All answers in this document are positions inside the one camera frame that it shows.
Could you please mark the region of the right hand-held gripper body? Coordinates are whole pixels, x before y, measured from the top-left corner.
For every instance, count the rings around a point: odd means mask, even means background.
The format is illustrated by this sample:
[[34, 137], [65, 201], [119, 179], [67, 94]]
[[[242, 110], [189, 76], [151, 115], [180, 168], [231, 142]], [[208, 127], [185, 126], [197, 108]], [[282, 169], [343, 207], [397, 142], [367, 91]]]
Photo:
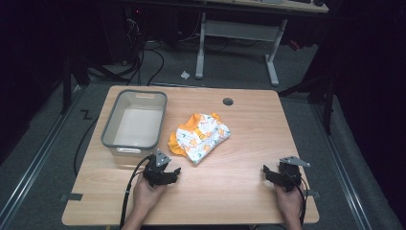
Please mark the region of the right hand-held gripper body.
[[302, 182], [299, 167], [309, 167], [310, 164], [297, 156], [288, 156], [280, 159], [279, 172], [282, 175], [282, 187], [291, 192]]

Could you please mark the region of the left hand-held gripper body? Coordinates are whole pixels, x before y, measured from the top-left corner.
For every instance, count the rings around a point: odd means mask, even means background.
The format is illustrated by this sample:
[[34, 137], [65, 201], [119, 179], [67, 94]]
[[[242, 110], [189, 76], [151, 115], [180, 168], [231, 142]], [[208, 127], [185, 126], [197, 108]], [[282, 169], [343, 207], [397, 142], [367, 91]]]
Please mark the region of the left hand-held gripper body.
[[155, 185], [159, 185], [158, 181], [161, 176], [169, 175], [165, 172], [165, 169], [171, 159], [159, 149], [154, 154], [151, 154], [148, 159], [149, 162], [144, 169], [143, 177], [150, 187], [154, 187]]

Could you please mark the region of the person's left hand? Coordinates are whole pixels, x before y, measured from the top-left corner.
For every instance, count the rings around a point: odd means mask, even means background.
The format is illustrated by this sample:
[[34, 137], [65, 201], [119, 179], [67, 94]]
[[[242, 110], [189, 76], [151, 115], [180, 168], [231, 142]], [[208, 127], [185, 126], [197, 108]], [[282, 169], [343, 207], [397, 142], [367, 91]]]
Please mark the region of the person's left hand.
[[132, 216], [144, 219], [159, 201], [166, 188], [166, 185], [150, 186], [148, 181], [139, 175], [134, 187]]

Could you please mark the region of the person's right hand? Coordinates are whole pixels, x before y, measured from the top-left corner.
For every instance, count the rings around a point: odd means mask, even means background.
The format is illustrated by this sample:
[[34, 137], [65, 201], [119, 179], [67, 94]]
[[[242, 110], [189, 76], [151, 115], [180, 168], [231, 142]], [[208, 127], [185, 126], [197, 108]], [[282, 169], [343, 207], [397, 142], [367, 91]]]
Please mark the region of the person's right hand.
[[300, 214], [302, 213], [302, 189], [294, 189], [287, 192], [284, 187], [274, 185], [277, 195], [278, 206], [282, 213], [282, 217], [286, 223], [298, 222], [300, 223]]

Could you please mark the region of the orange and white printed garment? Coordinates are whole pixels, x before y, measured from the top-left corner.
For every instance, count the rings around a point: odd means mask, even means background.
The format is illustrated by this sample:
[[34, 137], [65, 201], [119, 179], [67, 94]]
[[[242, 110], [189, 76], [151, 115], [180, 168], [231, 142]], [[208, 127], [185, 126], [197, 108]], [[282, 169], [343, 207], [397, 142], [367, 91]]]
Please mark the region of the orange and white printed garment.
[[168, 146], [172, 153], [186, 156], [197, 165], [230, 135], [216, 113], [193, 113], [169, 136]]

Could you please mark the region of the grey-rimmed clear plastic bin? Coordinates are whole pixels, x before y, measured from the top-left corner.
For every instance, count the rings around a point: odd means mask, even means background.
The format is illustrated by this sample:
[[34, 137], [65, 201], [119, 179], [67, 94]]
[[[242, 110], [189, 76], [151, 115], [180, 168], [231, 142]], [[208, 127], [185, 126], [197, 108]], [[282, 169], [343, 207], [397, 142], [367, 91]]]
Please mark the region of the grey-rimmed clear plastic bin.
[[121, 91], [101, 134], [102, 144], [113, 155], [144, 157], [155, 152], [167, 102], [160, 91]]

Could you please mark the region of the black metal stand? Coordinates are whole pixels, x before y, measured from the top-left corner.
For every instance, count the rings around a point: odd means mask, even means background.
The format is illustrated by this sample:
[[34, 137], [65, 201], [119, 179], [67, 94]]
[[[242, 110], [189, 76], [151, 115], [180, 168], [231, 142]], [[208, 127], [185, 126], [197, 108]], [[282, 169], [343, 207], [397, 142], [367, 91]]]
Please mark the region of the black metal stand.
[[331, 53], [319, 47], [305, 71], [304, 79], [300, 83], [279, 92], [280, 97], [286, 97], [295, 92], [308, 92], [307, 101], [310, 104], [322, 103], [324, 105], [322, 127], [328, 135], [331, 134], [330, 120], [333, 111], [333, 67], [334, 61]]
[[75, 79], [78, 86], [88, 86], [90, 79], [88, 77], [87, 69], [91, 67], [100, 72], [101, 74], [113, 79], [114, 81], [123, 81], [118, 74], [115, 74], [105, 67], [99, 65], [97, 62], [92, 61], [84, 56], [78, 55], [75, 52], [69, 51], [63, 62], [63, 101], [61, 113], [65, 114], [72, 104], [72, 79]]

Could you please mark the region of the black computer tower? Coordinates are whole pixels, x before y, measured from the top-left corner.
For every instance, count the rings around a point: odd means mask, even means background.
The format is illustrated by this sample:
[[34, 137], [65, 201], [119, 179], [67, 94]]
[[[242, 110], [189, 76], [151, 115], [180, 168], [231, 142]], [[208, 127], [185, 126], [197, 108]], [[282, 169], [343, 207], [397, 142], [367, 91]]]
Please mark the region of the black computer tower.
[[138, 24], [129, 6], [103, 2], [99, 4], [111, 63], [127, 65], [135, 61], [138, 47]]

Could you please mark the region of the white-framed wooden desk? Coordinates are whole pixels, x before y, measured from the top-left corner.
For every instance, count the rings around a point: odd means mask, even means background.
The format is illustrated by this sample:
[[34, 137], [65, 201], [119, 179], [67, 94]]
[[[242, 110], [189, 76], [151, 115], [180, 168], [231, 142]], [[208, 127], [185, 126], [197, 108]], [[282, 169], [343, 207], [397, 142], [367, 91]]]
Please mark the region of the white-framed wooden desk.
[[[310, 15], [327, 14], [328, 6], [324, 0], [194, 0], [204, 7], [242, 7], [244, 10], [275, 10], [276, 12], [309, 13]], [[207, 36], [237, 38], [245, 40], [271, 42], [273, 47], [264, 56], [268, 76], [273, 86], [279, 85], [274, 58], [282, 41], [287, 24], [287, 17], [277, 20], [276, 25], [260, 25], [254, 22], [242, 22], [237, 19], [208, 19], [205, 12], [200, 16], [199, 49], [195, 67], [195, 77], [204, 76], [205, 39]]]

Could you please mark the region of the metal floor rail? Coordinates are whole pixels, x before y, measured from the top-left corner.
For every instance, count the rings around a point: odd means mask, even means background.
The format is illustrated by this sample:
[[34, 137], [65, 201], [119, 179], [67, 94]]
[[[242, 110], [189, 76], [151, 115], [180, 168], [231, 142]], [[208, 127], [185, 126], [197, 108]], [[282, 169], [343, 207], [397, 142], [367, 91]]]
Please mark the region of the metal floor rail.
[[334, 144], [333, 138], [330, 134], [327, 133], [324, 127], [321, 108], [318, 105], [311, 104], [310, 109], [312, 110], [312, 113], [315, 116], [315, 119], [317, 120], [319, 129], [323, 133], [324, 139], [327, 143], [328, 152], [331, 158], [333, 168], [336, 171], [336, 176], [343, 190], [347, 204], [350, 207], [352, 216], [354, 217], [354, 220], [358, 226], [358, 229], [372, 230], [371, 223], [365, 213], [359, 195], [350, 181], [350, 177], [340, 157], [339, 151], [336, 145]]
[[72, 106], [85, 89], [85, 86], [75, 86], [71, 92], [72, 101], [63, 110], [63, 87], [58, 87], [34, 115], [27, 131], [0, 166], [0, 230], [7, 230], [11, 224], [48, 159]]

